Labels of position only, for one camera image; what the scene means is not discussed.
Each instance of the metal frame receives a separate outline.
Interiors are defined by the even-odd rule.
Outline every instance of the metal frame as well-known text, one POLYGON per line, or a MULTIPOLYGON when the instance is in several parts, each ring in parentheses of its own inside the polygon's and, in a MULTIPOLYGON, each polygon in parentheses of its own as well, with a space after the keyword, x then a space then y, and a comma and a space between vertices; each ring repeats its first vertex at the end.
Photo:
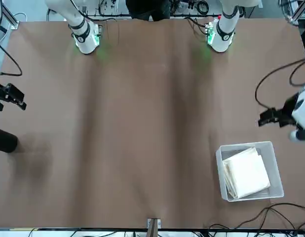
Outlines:
POLYGON ((8 20, 8 22, 11 24, 12 29, 17 29, 19 22, 17 19, 13 16, 13 14, 10 12, 10 10, 2 3, 2 13, 5 16, 5 18, 8 20))
POLYGON ((305 12, 305 0, 299 5, 296 11, 292 14, 292 20, 297 21, 305 12))
MULTIPOLYGON (((38 231, 112 231, 112 232, 147 232, 147 228, 38 228, 38 231)), ((259 232, 261 234, 263 233, 273 233, 273 234, 305 234, 305 230, 293 230, 293 229, 248 229, 248 228, 241 228, 241 229, 195 229, 195 228, 187 228, 187 229, 158 229, 158 232, 162 234, 161 232, 197 232, 203 234, 205 237, 208 236, 209 232, 237 232, 237 233, 256 233, 259 232)))

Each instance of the wire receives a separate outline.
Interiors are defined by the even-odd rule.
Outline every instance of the wire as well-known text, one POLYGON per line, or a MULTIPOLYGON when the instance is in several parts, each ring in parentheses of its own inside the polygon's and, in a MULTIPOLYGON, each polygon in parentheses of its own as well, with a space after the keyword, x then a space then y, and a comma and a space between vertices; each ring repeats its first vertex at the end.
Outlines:
POLYGON ((197 27, 201 31, 202 34, 206 35, 205 31, 202 31, 202 29, 201 29, 201 27, 199 25, 197 27))
POLYGON ((267 211, 266 211, 266 217, 267 217, 267 212, 269 210, 272 210, 274 212, 276 212, 277 214, 279 214, 280 216, 282 216, 288 223, 290 223, 290 225, 293 227, 293 229, 295 229, 295 226, 293 225, 293 223, 287 218, 285 217, 283 214, 281 214, 278 210, 275 210, 274 208, 270 207, 267 211))
POLYGON ((250 12, 250 15, 249 15, 249 17, 248 18, 250 18, 251 17, 251 15, 252 15, 252 13, 253 13, 253 11, 254 11, 254 9, 256 8, 256 6, 254 6, 253 8, 252 8, 252 10, 251 10, 251 12, 250 12))
POLYGON ((34 231, 35 229, 36 229, 36 228, 33 228, 33 229, 30 231, 30 233, 29 233, 28 237, 30 237, 30 236, 31 236, 31 234, 33 233, 33 231, 34 231))
POLYGON ((199 24, 197 21, 192 20, 192 18, 190 18, 190 17, 185 17, 184 19, 188 19, 189 21, 192 21, 192 22, 193 22, 194 24, 196 24, 197 26, 202 27, 202 28, 205 28, 204 25, 199 24))
POLYGON ((280 70, 282 70, 282 69, 291 67, 291 66, 293 66, 293 65, 295 65, 295 64, 304 62, 304 61, 305 61, 305 58, 300 59, 300 60, 297 60, 297 61, 292 62, 292 63, 289 63, 289 64, 286 64, 286 65, 283 65, 283 66, 281 66, 281 67, 279 67, 279 68, 277 68, 277 69, 274 69, 273 71, 271 71, 270 73, 268 73, 264 78, 262 78, 262 80, 258 83, 258 85, 257 85, 257 87, 256 87, 256 91, 255 91, 255 99, 256 99, 256 102, 257 102, 260 106, 262 106, 262 107, 264 107, 264 108, 266 108, 266 109, 270 109, 269 106, 267 106, 267 105, 261 103, 261 102, 258 100, 258 89, 259 89, 259 87, 261 86, 261 84, 262 84, 269 76, 271 76, 272 74, 274 74, 274 73, 276 73, 276 72, 278 72, 278 71, 280 71, 280 70))
POLYGON ((50 9, 47 9, 47 13, 46 13, 46 21, 49 21, 49 14, 50 14, 50 9))
POLYGON ((20 73, 19 74, 14 74, 14 73, 3 73, 1 72, 1 75, 6 75, 6 76, 14 76, 14 77, 20 77, 22 76, 23 72, 22 69, 20 68, 19 64, 14 60, 14 58, 11 57, 11 55, 0 45, 0 49, 14 62, 14 64, 18 67, 20 73))
POLYGON ((245 9, 244 6, 240 6, 239 7, 239 12, 240 12, 240 10, 242 10, 242 13, 239 15, 239 17, 241 18, 241 17, 243 17, 246 14, 246 9, 245 9))
POLYGON ((298 228, 297 228, 297 230, 300 230, 301 229, 301 227, 303 227, 305 225, 305 222, 304 223, 302 223, 298 228))
POLYGON ((27 22, 28 21, 28 16, 24 12, 18 12, 16 14, 14 14, 13 16, 20 15, 20 14, 25 16, 25 22, 27 22))
POLYGON ((201 15, 204 15, 204 16, 206 16, 208 14, 208 11, 210 9, 208 3, 204 0, 197 2, 195 8, 198 11, 198 13, 200 13, 201 15))
POLYGON ((99 14, 100 14, 100 16, 102 15, 102 13, 101 13, 101 6, 102 6, 103 2, 104 2, 104 0, 102 0, 101 3, 99 4, 99 14))
POLYGON ((73 237, 78 230, 74 231, 70 237, 73 237))
POLYGON ((80 11, 79 8, 76 6, 76 4, 74 3, 73 0, 70 0, 70 2, 73 4, 73 6, 76 8, 76 10, 80 13, 81 16, 87 18, 88 20, 90 20, 90 21, 92 21, 92 22, 93 22, 93 21, 116 20, 116 19, 113 18, 113 17, 110 17, 110 18, 108 18, 108 19, 103 19, 103 20, 92 19, 92 18, 90 18, 89 16, 85 15, 82 11, 80 11))
MULTIPOLYGON (((14 16, 19 15, 19 14, 24 14, 25 17, 26 17, 26 20, 25 20, 25 21, 28 21, 28 17, 27 17, 27 15, 26 15, 24 12, 18 12, 18 13, 16 13, 16 14, 14 14, 14 16)), ((4 36, 0 39, 0 43, 4 40, 4 38, 5 38, 6 35, 8 34, 8 31, 10 30, 10 26, 11 26, 11 24, 9 23, 9 25, 8 25, 8 27, 7 27, 7 31, 4 33, 4 36)))
POLYGON ((291 75, 290 75, 290 79, 289 79, 290 85, 291 85, 291 86, 294 86, 294 87, 303 87, 303 86, 305 86, 305 83, 302 83, 302 84, 295 84, 295 83, 293 83, 293 75, 294 75, 295 72, 296 72, 302 65, 304 65, 304 64, 305 64, 305 61, 302 62, 301 64, 299 64, 299 65, 292 71, 292 73, 291 73, 291 75))
POLYGON ((103 236, 99 236, 99 237, 106 237, 106 236, 111 236, 113 234, 117 233, 117 231, 114 231, 112 233, 109 233, 109 234, 106 234, 106 235, 103 235, 103 236))
MULTIPOLYGON (((252 221, 255 221, 265 210, 275 210, 273 207, 275 207, 275 206, 281 206, 281 205, 289 205, 289 206, 295 206, 295 207, 298 207, 298 208, 301 208, 301 209, 304 209, 305 210, 305 206, 301 206, 301 205, 298 205, 298 204, 294 204, 294 203, 289 203, 289 202, 280 202, 280 203, 276 203, 276 204, 273 204, 273 205, 270 205, 269 207, 265 207, 265 208, 263 208, 260 212, 259 212, 259 214, 258 215, 256 215, 254 218, 252 218, 252 219, 250 219, 250 220, 247 220, 247 221, 244 221, 244 222, 241 222, 238 226, 236 226, 235 228, 228 228, 228 227, 226 227, 226 226, 224 226, 224 225, 221 225, 221 224, 213 224, 213 225, 211 225, 210 227, 209 227, 209 229, 210 228, 212 228, 213 226, 219 226, 219 227, 223 227, 224 229, 228 229, 228 230, 231 230, 231 231, 233 231, 233 230, 236 230, 236 229, 238 229, 238 228, 240 228, 241 226, 243 226, 244 224, 246 224, 246 223, 249 223, 249 222, 252 222, 252 221)), ((292 224, 292 222, 291 221, 289 221, 287 218, 285 218, 292 226, 294 226, 293 224, 292 224)), ((302 226, 304 226, 305 225, 305 222, 303 223, 303 224, 301 224, 298 228, 297 228, 297 230, 299 230, 302 226)))

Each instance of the black cable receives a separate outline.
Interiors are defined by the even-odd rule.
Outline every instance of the black cable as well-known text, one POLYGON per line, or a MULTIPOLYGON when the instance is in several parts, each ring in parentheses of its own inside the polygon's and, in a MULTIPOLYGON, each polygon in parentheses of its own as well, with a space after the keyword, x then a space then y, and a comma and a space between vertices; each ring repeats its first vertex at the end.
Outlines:
POLYGON ((267 218, 267 212, 268 212, 269 210, 272 210, 272 211, 276 212, 277 214, 279 214, 280 216, 282 216, 288 223, 290 223, 290 225, 293 227, 293 229, 295 229, 295 226, 293 225, 293 223, 292 223, 286 216, 284 216, 282 213, 280 213, 278 210, 275 210, 275 209, 272 208, 272 207, 270 207, 270 208, 266 211, 266 215, 265 215, 264 221, 263 221, 262 224, 261 224, 261 228, 262 228, 263 224, 265 223, 265 220, 266 220, 266 218, 267 218))
POLYGON ((205 31, 202 31, 202 29, 201 29, 201 27, 200 27, 199 25, 198 25, 197 27, 198 27, 198 29, 201 31, 202 34, 206 35, 205 31))
POLYGON ((18 69, 20 71, 19 74, 1 72, 0 75, 13 76, 13 77, 22 76, 23 72, 22 72, 22 69, 20 68, 19 64, 14 60, 14 58, 11 57, 11 55, 1 45, 0 45, 0 49, 14 62, 14 64, 18 67, 18 69))
POLYGON ((75 9, 80 13, 81 16, 87 18, 88 20, 90 20, 90 21, 92 21, 92 22, 93 22, 93 21, 116 20, 116 19, 113 18, 113 17, 110 17, 110 18, 108 18, 108 19, 103 19, 103 20, 92 19, 92 18, 90 18, 89 16, 85 15, 82 11, 80 11, 80 10, 78 9, 78 7, 76 6, 76 4, 74 3, 73 0, 70 0, 70 2, 73 4, 73 6, 75 7, 75 9))
POLYGON ((47 10, 47 13, 46 13, 46 21, 49 21, 49 14, 50 14, 50 9, 47 10))
POLYGON ((174 14, 179 8, 180 0, 171 0, 170 14, 174 14))
POLYGON ((106 235, 103 235, 103 236, 99 236, 99 237, 107 237, 107 236, 111 236, 113 234, 117 233, 117 231, 114 231, 112 233, 109 233, 109 234, 106 234, 106 235))
POLYGON ((302 66, 302 65, 304 65, 305 64, 305 61, 304 62, 302 62, 301 64, 299 64, 293 71, 292 71, 292 73, 291 73, 291 75, 290 75, 290 85, 291 86, 294 86, 294 87, 303 87, 304 85, 305 85, 305 83, 302 83, 302 84, 295 84, 295 83, 293 83, 293 75, 295 74, 295 72, 302 66))
POLYGON ((209 9, 210 9, 208 3, 204 0, 201 0, 201 1, 197 2, 195 8, 198 11, 198 13, 200 13, 203 16, 206 16, 208 14, 209 9))
POLYGON ((33 228, 33 229, 30 231, 30 233, 29 233, 28 237, 30 237, 30 236, 31 236, 31 234, 33 233, 33 231, 34 231, 35 229, 36 229, 36 228, 33 228))
POLYGON ((192 21, 192 22, 193 22, 194 24, 196 24, 197 26, 202 27, 202 28, 205 28, 204 25, 199 24, 197 21, 192 20, 192 18, 190 18, 190 17, 185 17, 184 19, 188 19, 189 21, 192 21))
POLYGON ((300 230, 301 229, 301 227, 303 227, 305 225, 305 222, 304 223, 302 223, 298 228, 297 228, 297 230, 300 230))
POLYGON ((75 230, 70 237, 73 237, 78 230, 75 230))
POLYGON ((239 12, 240 12, 240 9, 242 10, 242 13, 239 15, 239 17, 241 18, 241 17, 243 17, 246 14, 246 9, 245 9, 244 6, 240 6, 239 7, 239 12))
POLYGON ((261 102, 258 100, 258 89, 259 89, 259 87, 261 86, 261 84, 262 84, 269 76, 271 76, 272 74, 274 74, 274 73, 276 73, 276 72, 278 72, 278 71, 280 71, 280 70, 282 70, 282 69, 291 67, 291 66, 293 66, 293 65, 295 65, 295 64, 304 62, 304 61, 305 61, 305 58, 300 59, 300 60, 297 60, 297 61, 292 62, 292 63, 289 63, 289 64, 286 64, 286 65, 283 65, 283 66, 281 66, 281 67, 279 67, 279 68, 277 68, 277 69, 274 69, 273 71, 271 71, 270 73, 268 73, 264 78, 262 78, 262 80, 258 83, 258 85, 257 85, 257 87, 256 87, 256 91, 255 91, 255 99, 256 99, 256 102, 257 102, 259 105, 261 105, 262 107, 264 107, 264 108, 266 108, 266 109, 270 109, 269 106, 267 106, 267 105, 261 103, 261 102))
POLYGON ((250 15, 249 15, 249 17, 248 18, 250 18, 251 17, 251 15, 252 15, 252 13, 253 13, 253 11, 254 11, 254 9, 256 8, 256 6, 254 6, 253 8, 252 8, 252 10, 251 10, 251 12, 250 12, 250 15))
POLYGON ((224 229, 229 229, 229 227, 223 226, 221 224, 213 224, 209 227, 209 229, 212 228, 213 226, 219 226, 219 227, 223 227, 224 229))

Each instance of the green led light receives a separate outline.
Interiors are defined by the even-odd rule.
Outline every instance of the green led light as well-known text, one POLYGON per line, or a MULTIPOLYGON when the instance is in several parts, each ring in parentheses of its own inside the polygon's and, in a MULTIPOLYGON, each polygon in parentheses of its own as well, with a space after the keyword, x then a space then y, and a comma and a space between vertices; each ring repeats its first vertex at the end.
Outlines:
POLYGON ((213 31, 213 32, 208 36, 207 43, 208 43, 209 45, 212 45, 215 35, 216 35, 216 34, 215 34, 215 32, 213 31))

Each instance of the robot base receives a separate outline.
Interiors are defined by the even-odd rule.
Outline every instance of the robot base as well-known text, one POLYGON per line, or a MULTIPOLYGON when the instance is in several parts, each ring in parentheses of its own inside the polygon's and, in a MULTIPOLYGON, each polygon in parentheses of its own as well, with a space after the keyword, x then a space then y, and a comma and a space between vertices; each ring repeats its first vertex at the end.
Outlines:
POLYGON ((95 24, 91 21, 89 21, 88 24, 90 25, 90 33, 85 38, 84 42, 80 42, 79 37, 74 36, 76 46, 83 54, 92 53, 96 47, 100 45, 102 35, 102 25, 95 24))

